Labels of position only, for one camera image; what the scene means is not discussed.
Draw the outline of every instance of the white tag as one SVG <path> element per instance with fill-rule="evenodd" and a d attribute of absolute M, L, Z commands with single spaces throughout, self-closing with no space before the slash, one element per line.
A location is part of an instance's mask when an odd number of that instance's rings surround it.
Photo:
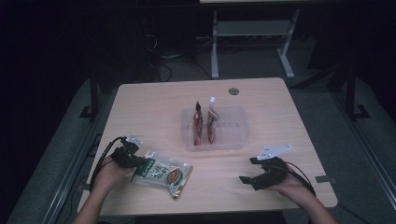
<path fill-rule="evenodd" d="M 258 161 L 272 159 L 273 157 L 290 150 L 292 148 L 291 145 L 286 146 L 263 146 L 262 152 L 257 156 Z"/>

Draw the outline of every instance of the dark background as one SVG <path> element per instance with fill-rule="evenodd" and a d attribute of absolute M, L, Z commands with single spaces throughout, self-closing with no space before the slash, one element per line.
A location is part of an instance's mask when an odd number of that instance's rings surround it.
<path fill-rule="evenodd" d="M 116 3 L 127 6 L 131 2 Z M 311 68 L 326 68 L 348 55 L 359 77 L 396 120 L 393 2 L 345 1 L 336 7 L 305 7 L 294 38 L 317 39 Z M 74 94 L 92 73 L 103 91 L 126 82 L 150 82 L 155 76 L 150 64 L 157 55 L 147 51 L 150 40 L 145 35 L 156 35 L 166 46 L 192 57 L 195 37 L 211 36 L 208 11 L 151 15 L 98 9 L 103 3 L 108 4 L 93 0 L 0 2 L 0 222 L 7 221 Z"/>

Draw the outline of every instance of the desk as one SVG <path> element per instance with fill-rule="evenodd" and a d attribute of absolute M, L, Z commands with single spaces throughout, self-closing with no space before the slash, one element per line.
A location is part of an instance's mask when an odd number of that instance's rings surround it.
<path fill-rule="evenodd" d="M 231 95 L 230 88 L 239 94 Z M 240 149 L 191 152 L 181 138 L 181 112 L 202 106 L 216 97 L 216 105 L 241 105 L 250 129 Z M 119 88 L 110 112 L 93 167 L 107 144 L 118 136 L 140 135 L 144 145 L 137 152 L 161 152 L 193 166 L 186 186 L 173 200 L 167 189 L 123 183 L 106 198 L 101 215 L 156 215 L 236 211 L 271 211 L 297 208 L 297 205 L 271 190 L 255 191 L 239 180 L 240 175 L 262 174 L 256 157 L 263 145 L 292 144 L 280 155 L 299 166 L 312 182 L 318 198 L 327 207 L 337 204 L 329 182 L 317 183 L 315 176 L 326 175 L 304 124 L 281 78 L 189 81 L 129 84 Z M 85 191 L 78 209 L 88 197 Z"/>

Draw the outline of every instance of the clear plastic bin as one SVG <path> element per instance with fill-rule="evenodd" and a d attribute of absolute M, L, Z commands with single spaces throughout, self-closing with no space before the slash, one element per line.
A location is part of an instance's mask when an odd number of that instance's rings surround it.
<path fill-rule="evenodd" d="M 213 145 L 207 140 L 207 111 L 209 107 L 201 107 L 204 126 L 201 145 L 195 146 L 193 140 L 193 116 L 195 109 L 185 109 L 181 113 L 181 135 L 188 151 L 208 151 L 219 149 L 243 148 L 249 136 L 248 120 L 244 107 L 240 105 L 215 106 L 220 119 L 216 126 L 216 140 Z"/>

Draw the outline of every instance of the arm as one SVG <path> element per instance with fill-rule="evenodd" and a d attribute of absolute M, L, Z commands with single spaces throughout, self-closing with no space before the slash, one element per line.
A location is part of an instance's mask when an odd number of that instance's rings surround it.
<path fill-rule="evenodd" d="M 288 174 L 286 179 L 269 189 L 278 191 L 281 195 L 297 203 L 311 218 L 314 224 L 337 223 L 326 207 L 297 178 Z"/>
<path fill-rule="evenodd" d="M 120 168 L 110 157 L 106 157 L 102 163 L 102 169 L 95 179 L 93 189 L 87 201 L 82 205 L 73 223 L 97 223 L 107 194 L 114 189 L 133 169 Z"/>

